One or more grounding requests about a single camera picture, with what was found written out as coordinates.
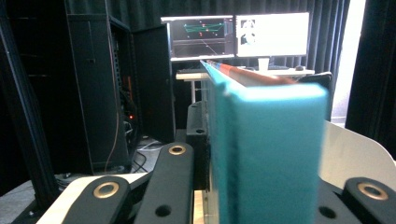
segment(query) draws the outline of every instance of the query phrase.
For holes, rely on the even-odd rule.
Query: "computer monitor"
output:
[[[163,17],[172,62],[234,57],[233,16]]]
[[[309,13],[236,15],[236,56],[300,56],[307,52]],[[260,70],[268,62],[259,59]]]

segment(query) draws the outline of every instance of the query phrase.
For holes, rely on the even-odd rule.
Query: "black curtain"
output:
[[[276,57],[275,64],[304,65],[316,73],[333,74],[330,98],[338,75],[339,58],[350,0],[136,0],[130,2],[132,30],[161,24],[161,17],[198,15],[240,15],[287,12],[310,13],[310,39],[304,57]],[[179,95],[189,95],[188,87]]]
[[[382,144],[396,159],[396,2],[367,0],[346,128]]]

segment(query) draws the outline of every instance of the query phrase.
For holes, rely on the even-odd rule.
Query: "monitor stand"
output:
[[[270,57],[259,58],[259,72],[268,71],[269,62],[270,62]]]

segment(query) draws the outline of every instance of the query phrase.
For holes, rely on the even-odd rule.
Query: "cabinet door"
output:
[[[166,26],[132,33],[143,131],[163,141],[175,140],[172,69]]]
[[[128,150],[106,16],[69,16],[87,140],[94,167],[126,164]]]

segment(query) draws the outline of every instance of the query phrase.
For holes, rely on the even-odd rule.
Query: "desk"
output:
[[[287,70],[267,70],[267,71],[254,71],[257,74],[264,76],[278,76],[278,77],[298,77],[306,75],[314,75],[314,70],[305,69],[303,71],[296,71],[294,68]],[[188,73],[188,74],[176,74],[176,80],[189,81],[191,83],[191,102],[195,103],[195,81],[201,81],[208,79],[207,73]]]

